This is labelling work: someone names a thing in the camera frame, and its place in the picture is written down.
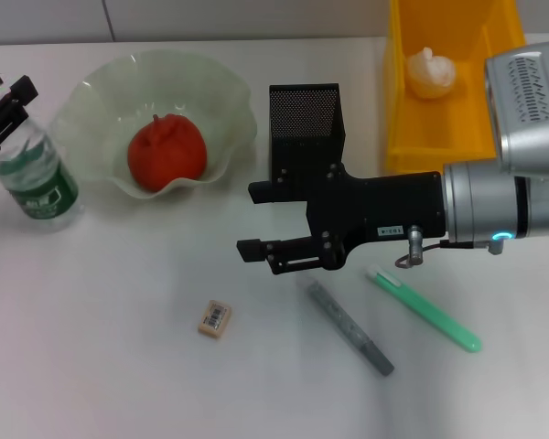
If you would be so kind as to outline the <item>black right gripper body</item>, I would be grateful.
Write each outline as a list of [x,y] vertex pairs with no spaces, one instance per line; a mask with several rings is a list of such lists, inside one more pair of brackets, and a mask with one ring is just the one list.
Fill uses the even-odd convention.
[[345,167],[305,178],[307,223],[317,262],[307,270],[342,268],[366,243],[406,241],[411,229],[423,238],[446,234],[441,175],[437,172],[357,178]]

